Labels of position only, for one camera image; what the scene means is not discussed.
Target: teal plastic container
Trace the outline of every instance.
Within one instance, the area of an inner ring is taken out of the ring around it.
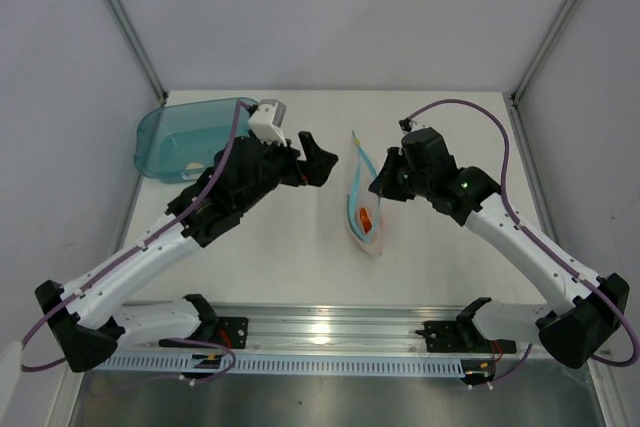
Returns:
[[[233,98],[161,107],[138,125],[133,161],[145,177],[173,184],[197,179],[224,149],[236,102]],[[242,109],[236,137],[249,135],[249,114]]]

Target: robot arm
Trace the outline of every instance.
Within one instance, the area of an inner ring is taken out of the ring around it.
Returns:
[[[278,185],[320,187],[326,182],[338,157],[320,149],[309,132],[300,132],[306,160],[299,160],[300,151],[291,147],[279,128],[285,109],[274,100],[250,108],[250,136],[235,139],[216,184],[193,212],[153,243],[147,240],[154,232],[182,214],[203,191],[222,152],[216,154],[214,166],[172,200],[165,214],[136,239],[140,249],[104,278],[81,290],[128,249],[64,285],[47,281],[36,289],[45,314],[71,295],[77,296],[49,320],[71,370],[92,369],[121,347],[170,338],[213,338],[218,319],[201,295],[146,306],[123,304],[171,265],[237,226],[242,216]]]
[[[401,122],[404,130],[407,125]],[[582,265],[526,221],[516,225],[505,209],[501,187],[477,167],[458,168],[442,136],[432,128],[404,136],[402,149],[392,147],[369,190],[381,197],[407,201],[426,198],[440,213],[498,249],[540,291],[546,304],[503,304],[481,298],[458,316],[461,337],[512,339],[542,344],[561,363],[578,368],[617,330],[618,320],[580,280],[603,292],[624,312],[629,286],[617,274],[603,278]],[[541,242],[578,271],[573,278],[522,231]]]

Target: black mounting bracket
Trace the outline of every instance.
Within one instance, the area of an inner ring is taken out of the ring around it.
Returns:
[[[233,350],[243,350],[247,344],[247,335],[249,333],[248,328],[249,319],[247,319],[246,317],[218,317],[214,336],[211,337],[208,341],[215,344],[227,345]],[[178,343],[172,343],[172,345],[168,345],[168,342],[171,341],[160,341],[160,346],[202,349],[202,347],[198,347],[195,345],[192,346]],[[200,360],[200,362],[196,365],[197,368],[218,369],[220,367],[220,362],[222,361],[223,355],[194,354],[191,358],[194,360]],[[184,375],[187,379],[199,380],[206,379],[207,377],[215,374],[211,374],[208,372],[183,372],[182,375]]]
[[[458,331],[456,320],[429,320],[425,322],[423,330],[416,330],[416,334],[424,337],[427,352],[438,354],[491,354],[491,341],[485,339],[476,330],[472,342],[465,342]],[[512,340],[496,340],[505,354],[517,352],[516,343]]]
[[[486,360],[462,360],[464,377],[460,380],[466,385],[482,385],[491,382],[496,377],[495,365],[492,367]]]
[[[249,319],[246,317],[216,317],[215,323],[210,329],[207,329],[206,335],[203,334],[205,334],[204,331],[200,333],[196,331],[189,339],[220,344],[233,350],[243,350],[249,335]],[[160,347],[179,347],[181,349],[202,350],[203,348],[170,339],[163,339],[158,344]]]

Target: white tabletop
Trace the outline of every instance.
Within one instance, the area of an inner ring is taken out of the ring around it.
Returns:
[[[173,266],[138,292],[135,300],[173,300],[200,293],[210,302],[460,306],[477,297],[540,302],[542,297],[500,253],[424,199],[384,202],[385,245],[381,257],[360,251],[345,222],[351,130],[382,165],[398,146],[398,120],[434,100],[458,97],[500,118],[513,154],[509,191],[519,210],[537,223],[507,110],[499,93],[400,91],[174,91],[168,105],[226,97],[275,98],[287,105],[283,124],[310,131],[340,162],[324,187],[280,186],[249,211],[241,224],[206,249]],[[420,122],[445,138],[458,165],[477,165],[499,178],[502,141],[493,124],[468,108],[446,105]],[[127,241],[142,234],[186,184],[144,179]]]

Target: white wall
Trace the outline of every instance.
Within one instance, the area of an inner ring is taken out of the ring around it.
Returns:
[[[522,114],[564,246],[631,284],[640,330],[640,4],[585,0],[526,95]],[[629,355],[624,331],[613,343]],[[640,425],[640,366],[617,371]]]
[[[168,89],[510,91],[561,0],[124,0]]]
[[[102,0],[0,0],[0,349],[41,315],[35,287],[113,249],[153,107]],[[60,351],[45,332],[25,356]],[[3,426],[43,425],[60,375],[24,374]]]

